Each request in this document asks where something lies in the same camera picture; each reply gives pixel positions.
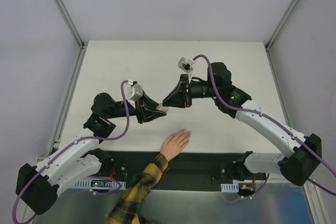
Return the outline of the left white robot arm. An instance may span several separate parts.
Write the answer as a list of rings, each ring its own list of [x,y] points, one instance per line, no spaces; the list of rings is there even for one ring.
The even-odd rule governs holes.
[[[128,94],[129,99],[115,101],[109,94],[99,93],[91,116],[70,142],[36,165],[26,163],[19,169],[16,194],[34,214],[48,211],[65,190],[82,179],[110,173],[111,158],[98,148],[112,139],[116,125],[110,119],[136,116],[142,124],[166,116],[168,108],[150,99],[142,88],[133,86]]]

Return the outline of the beige nail polish bottle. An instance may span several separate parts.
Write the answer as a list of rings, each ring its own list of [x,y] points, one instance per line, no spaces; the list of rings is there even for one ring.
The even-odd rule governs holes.
[[[167,112],[169,110],[168,107],[163,106],[161,103],[156,107],[157,110],[161,111],[161,112]]]

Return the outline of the yellow plaid sleeve forearm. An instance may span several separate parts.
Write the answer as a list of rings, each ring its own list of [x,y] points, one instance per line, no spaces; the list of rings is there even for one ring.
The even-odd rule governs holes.
[[[106,215],[105,223],[151,223],[139,214],[142,201],[168,170],[169,163],[162,154],[140,173],[138,180],[130,186],[114,208]]]

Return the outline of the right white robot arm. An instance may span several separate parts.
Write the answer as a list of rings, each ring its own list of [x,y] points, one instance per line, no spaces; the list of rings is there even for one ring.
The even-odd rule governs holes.
[[[178,67],[184,74],[163,105],[189,108],[194,99],[212,98],[220,111],[250,126],[280,151],[275,154],[247,151],[225,167],[228,177],[243,181],[256,173],[280,174],[302,186],[320,164],[321,138],[315,134],[306,136],[268,116],[247,93],[232,84],[232,74],[222,62],[214,62],[207,68],[207,80],[191,76],[193,64],[192,59],[180,59]]]

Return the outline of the person's hand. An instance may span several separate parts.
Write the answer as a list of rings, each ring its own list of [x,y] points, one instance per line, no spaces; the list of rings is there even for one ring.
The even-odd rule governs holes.
[[[168,137],[162,144],[160,154],[162,154],[167,161],[171,161],[173,158],[177,157],[178,154],[186,148],[190,142],[191,132],[183,129],[174,135]]]

